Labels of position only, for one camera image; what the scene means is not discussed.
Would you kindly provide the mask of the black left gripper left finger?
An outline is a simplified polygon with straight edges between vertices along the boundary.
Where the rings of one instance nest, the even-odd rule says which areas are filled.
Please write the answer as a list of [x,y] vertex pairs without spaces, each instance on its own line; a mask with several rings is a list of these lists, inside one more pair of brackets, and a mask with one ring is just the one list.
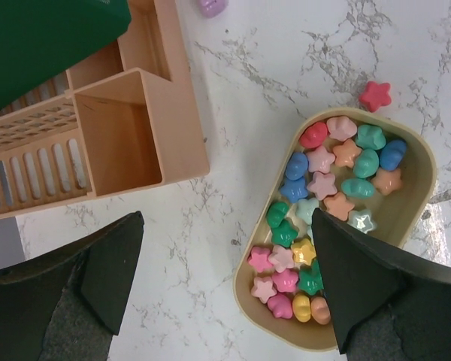
[[0,360],[106,360],[144,235],[136,211],[0,269]]

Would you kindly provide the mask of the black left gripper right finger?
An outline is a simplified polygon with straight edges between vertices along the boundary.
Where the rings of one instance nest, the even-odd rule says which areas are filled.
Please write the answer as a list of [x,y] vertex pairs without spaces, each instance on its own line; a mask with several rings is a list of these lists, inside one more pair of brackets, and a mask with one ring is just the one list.
[[316,209],[313,238],[340,353],[451,360],[451,268]]

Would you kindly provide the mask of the beige tray of star candies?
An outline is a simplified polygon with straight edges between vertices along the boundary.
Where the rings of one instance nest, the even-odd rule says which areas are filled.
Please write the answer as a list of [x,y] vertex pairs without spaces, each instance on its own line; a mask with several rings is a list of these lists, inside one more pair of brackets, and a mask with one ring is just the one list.
[[355,108],[304,121],[289,147],[235,273],[234,295],[261,329],[304,350],[337,346],[313,306],[325,294],[312,214],[323,208],[396,247],[429,200],[436,165],[412,129]]

